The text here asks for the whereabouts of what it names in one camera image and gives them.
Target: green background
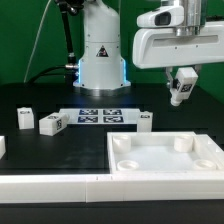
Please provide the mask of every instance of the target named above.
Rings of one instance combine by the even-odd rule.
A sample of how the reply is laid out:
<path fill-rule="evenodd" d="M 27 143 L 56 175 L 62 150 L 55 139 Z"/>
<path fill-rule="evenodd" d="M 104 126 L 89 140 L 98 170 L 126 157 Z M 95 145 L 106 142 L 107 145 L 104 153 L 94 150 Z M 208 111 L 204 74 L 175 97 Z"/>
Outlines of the green background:
<path fill-rule="evenodd" d="M 29 58 L 48 0 L 0 1 L 0 84 L 23 82 Z M 127 61 L 131 82 L 165 83 L 161 69 L 140 70 L 132 63 L 134 34 L 138 15 L 155 9 L 159 1 L 104 0 L 121 15 L 121 54 Z M 224 15 L 223 0 L 208 0 L 208 15 Z M 70 17 L 72 38 L 78 58 L 83 54 L 82 14 Z M 53 0 L 33 58 L 29 77 L 43 69 L 65 64 L 67 59 L 61 15 Z M 62 77 L 43 78 L 45 82 L 63 82 Z M 224 63 L 203 65 L 198 85 L 224 103 Z"/>

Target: black tabletop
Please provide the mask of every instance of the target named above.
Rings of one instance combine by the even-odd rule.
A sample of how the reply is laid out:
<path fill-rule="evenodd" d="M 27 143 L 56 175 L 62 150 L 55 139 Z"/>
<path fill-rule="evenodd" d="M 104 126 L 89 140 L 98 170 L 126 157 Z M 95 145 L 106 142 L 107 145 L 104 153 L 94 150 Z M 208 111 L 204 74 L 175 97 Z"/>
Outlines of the black tabletop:
<path fill-rule="evenodd" d="M 80 95 L 63 84 L 1 86 L 0 136 L 6 136 L 7 153 L 0 160 L 0 175 L 109 173 L 107 132 L 135 132 L 136 125 L 69 125 L 53 137 L 40 135 L 38 121 L 61 108 L 150 111 L 153 112 L 152 131 L 208 134 L 224 149 L 222 103 L 199 87 L 179 107 L 170 105 L 170 97 L 165 86 L 148 84 L 133 85 L 130 93 L 114 97 Z M 34 129 L 19 130 L 17 108 L 21 107 L 33 109 Z M 32 217 L 32 223 L 223 223 L 224 202 L 1 205 L 0 220 L 13 223 L 15 216 L 9 214 L 17 215 L 19 223 L 30 223 Z"/>

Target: warning triangle label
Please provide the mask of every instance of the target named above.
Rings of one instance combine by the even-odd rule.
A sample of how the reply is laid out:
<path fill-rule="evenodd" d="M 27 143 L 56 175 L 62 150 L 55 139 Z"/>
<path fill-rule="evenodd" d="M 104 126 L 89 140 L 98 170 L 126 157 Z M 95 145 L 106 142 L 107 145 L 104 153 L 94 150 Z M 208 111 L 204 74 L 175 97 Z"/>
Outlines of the warning triangle label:
<path fill-rule="evenodd" d="M 97 57 L 109 57 L 104 46 L 102 46 L 96 55 Z"/>

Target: white tray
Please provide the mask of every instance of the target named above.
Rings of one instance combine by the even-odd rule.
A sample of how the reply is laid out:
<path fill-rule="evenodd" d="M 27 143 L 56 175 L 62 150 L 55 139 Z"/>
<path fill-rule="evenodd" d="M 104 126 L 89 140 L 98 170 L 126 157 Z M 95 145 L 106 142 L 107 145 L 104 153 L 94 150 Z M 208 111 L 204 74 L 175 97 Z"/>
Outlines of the white tray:
<path fill-rule="evenodd" d="M 192 151 L 179 152 L 174 149 L 175 138 L 181 136 L 192 136 Z M 194 132 L 109 133 L 108 154 L 113 174 L 224 170 L 222 150 L 207 135 L 196 135 Z"/>

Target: sticker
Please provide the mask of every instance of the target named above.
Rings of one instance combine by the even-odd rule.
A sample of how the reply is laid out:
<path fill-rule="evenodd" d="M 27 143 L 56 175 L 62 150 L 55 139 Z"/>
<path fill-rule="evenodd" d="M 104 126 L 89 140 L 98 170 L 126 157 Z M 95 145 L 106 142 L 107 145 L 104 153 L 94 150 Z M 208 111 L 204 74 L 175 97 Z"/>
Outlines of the sticker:
<path fill-rule="evenodd" d="M 141 115 L 140 118 L 147 118 L 147 119 L 149 119 L 150 115 Z"/>
<path fill-rule="evenodd" d="M 30 114 L 30 111 L 20 111 L 20 114 Z"/>
<path fill-rule="evenodd" d="M 61 119 L 57 121 L 57 130 L 62 128 L 62 121 Z"/>
<path fill-rule="evenodd" d="M 97 57 L 109 57 L 104 46 L 102 46 L 96 55 Z"/>
<path fill-rule="evenodd" d="M 98 123 L 98 117 L 78 117 L 78 123 Z"/>
<path fill-rule="evenodd" d="M 104 123 L 123 123 L 123 117 L 103 117 Z"/>
<path fill-rule="evenodd" d="M 59 117 L 57 117 L 57 116 L 49 116 L 47 119 L 51 119 L 51 120 L 56 120 L 56 119 L 58 119 Z"/>
<path fill-rule="evenodd" d="M 181 83 L 180 83 L 180 81 L 179 80 L 177 80 L 178 82 L 177 82 L 177 91 L 180 89 L 180 87 L 181 87 Z"/>
<path fill-rule="evenodd" d="M 122 112 L 121 110 L 106 109 L 106 110 L 103 110 L 103 115 L 122 115 Z"/>
<path fill-rule="evenodd" d="M 190 92 L 191 91 L 192 84 L 184 85 L 181 89 L 182 93 Z"/>
<path fill-rule="evenodd" d="M 79 115 L 98 115 L 98 110 L 83 109 L 79 111 Z"/>

